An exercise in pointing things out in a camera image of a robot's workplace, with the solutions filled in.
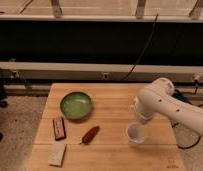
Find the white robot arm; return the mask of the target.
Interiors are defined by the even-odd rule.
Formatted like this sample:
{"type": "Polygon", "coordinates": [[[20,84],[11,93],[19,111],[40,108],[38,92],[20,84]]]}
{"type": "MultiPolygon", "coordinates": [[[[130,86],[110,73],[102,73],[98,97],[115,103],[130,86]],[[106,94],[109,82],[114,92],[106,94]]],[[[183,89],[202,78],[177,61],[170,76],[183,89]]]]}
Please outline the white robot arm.
{"type": "Polygon", "coordinates": [[[133,110],[141,124],[162,114],[203,137],[203,108],[173,97],[175,87],[167,78],[158,78],[140,89],[134,98],[133,110]]]}

